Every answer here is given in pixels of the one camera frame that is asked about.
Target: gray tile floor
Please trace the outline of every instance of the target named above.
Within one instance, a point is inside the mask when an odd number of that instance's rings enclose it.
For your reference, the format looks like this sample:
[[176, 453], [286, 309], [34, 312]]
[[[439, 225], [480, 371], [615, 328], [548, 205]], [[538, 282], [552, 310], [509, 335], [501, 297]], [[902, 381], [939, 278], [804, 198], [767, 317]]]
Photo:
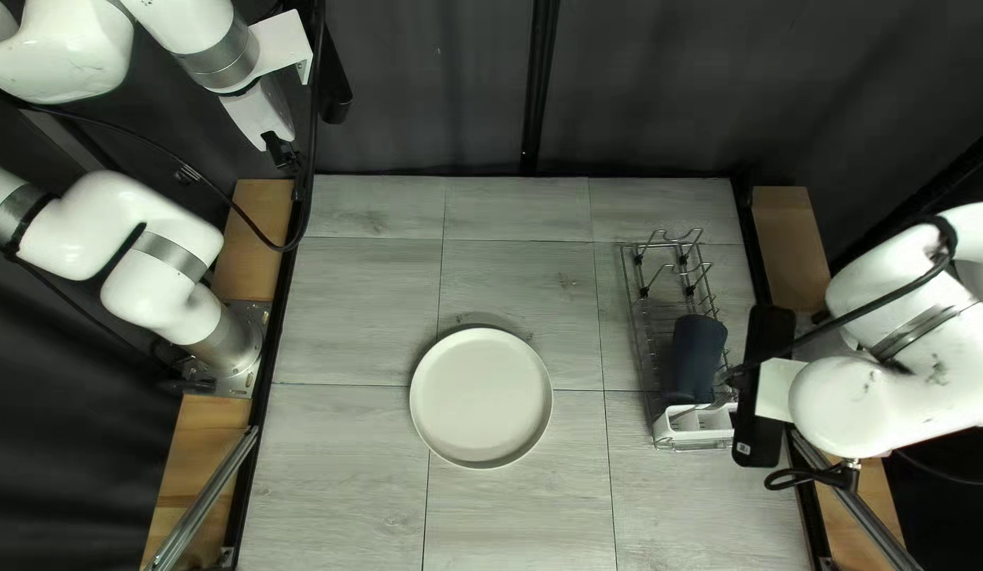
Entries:
[[[324, 177], [274, 375], [240, 567], [808, 568], [793, 493], [726, 453], [650, 446], [616, 241], [703, 227], [740, 358], [752, 289], [719, 179]], [[555, 390], [541, 442], [466, 471], [407, 405], [440, 332], [522, 336]]]

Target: white plastic holder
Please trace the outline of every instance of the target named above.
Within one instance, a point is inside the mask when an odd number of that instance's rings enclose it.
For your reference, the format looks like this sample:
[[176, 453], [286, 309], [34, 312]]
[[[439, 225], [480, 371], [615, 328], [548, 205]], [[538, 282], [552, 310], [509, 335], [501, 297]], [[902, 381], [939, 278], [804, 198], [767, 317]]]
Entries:
[[[731, 413], [737, 410], [737, 402], [713, 410], [705, 404], [673, 404], [654, 421], [654, 445], [675, 452], [730, 448], [735, 435]], [[679, 412], [685, 414], [672, 421]]]

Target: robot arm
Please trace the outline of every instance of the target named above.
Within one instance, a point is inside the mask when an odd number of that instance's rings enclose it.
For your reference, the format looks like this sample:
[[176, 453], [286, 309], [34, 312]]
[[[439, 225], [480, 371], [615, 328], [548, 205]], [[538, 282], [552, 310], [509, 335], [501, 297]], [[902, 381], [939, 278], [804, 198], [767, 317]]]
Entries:
[[251, 26], [231, 0], [26, 0], [22, 25], [0, 3], [0, 88], [36, 104], [113, 90], [128, 72], [133, 21], [219, 96], [256, 149], [263, 134], [295, 139], [285, 99], [268, 74], [293, 65], [307, 84], [313, 51], [295, 10]]
[[138, 227], [100, 290], [104, 306], [180, 345], [218, 378], [246, 374], [261, 331], [199, 281], [223, 245], [218, 229], [118, 173], [90, 173], [53, 198], [0, 168], [0, 248], [53, 274], [92, 278]]
[[[954, 258], [983, 264], [983, 202], [941, 215], [959, 237]], [[828, 309], [842, 315], [916, 279], [938, 248], [936, 228], [907, 229], [832, 279]], [[844, 328], [870, 355], [821, 358], [789, 390], [810, 442], [863, 458], [983, 426], [983, 303], [955, 277], [940, 273]]]

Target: wood grain tile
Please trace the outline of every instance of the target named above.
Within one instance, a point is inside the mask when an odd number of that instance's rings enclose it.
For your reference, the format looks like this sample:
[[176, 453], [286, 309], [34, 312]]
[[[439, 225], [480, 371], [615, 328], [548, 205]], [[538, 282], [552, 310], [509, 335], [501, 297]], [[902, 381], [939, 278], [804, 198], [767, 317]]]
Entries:
[[416, 571], [427, 466], [406, 388], [274, 385], [242, 570]]
[[593, 240], [585, 178], [472, 177], [446, 183], [449, 240]]
[[[632, 350], [628, 293], [619, 248], [618, 244], [594, 244], [604, 386], [608, 390], [639, 390], [641, 385]], [[718, 318], [728, 328], [726, 348], [728, 360], [734, 365], [740, 363], [744, 355], [748, 312], [754, 305], [748, 259], [744, 247], [737, 244], [702, 244], [699, 248], [699, 252], [690, 251], [687, 267], [697, 266], [700, 254], [702, 260], [712, 265], [706, 277], [721, 310]], [[646, 279], [649, 280], [665, 261], [673, 260], [662, 260], [648, 253], [644, 257]], [[680, 282], [671, 273], [662, 273], [650, 289], [650, 297], [663, 303], [679, 302], [681, 295]], [[670, 316], [677, 318], [683, 313], [685, 311], [675, 308]]]
[[431, 457], [425, 570], [615, 569], [603, 393], [554, 398], [547, 432], [514, 464]]
[[605, 393], [618, 569], [809, 569], [795, 494], [728, 452], [672, 453], [650, 442], [641, 395]]
[[554, 388], [602, 388], [591, 244], [446, 240], [438, 330], [470, 324], [522, 337]]
[[306, 239], [275, 383], [407, 385], [434, 340], [440, 240]]
[[438, 177], [320, 176], [307, 236], [441, 238], [445, 204]]
[[701, 227], [709, 243], [742, 243], [727, 179], [590, 179], [590, 205], [597, 242], [643, 242], [655, 228], [679, 236]]

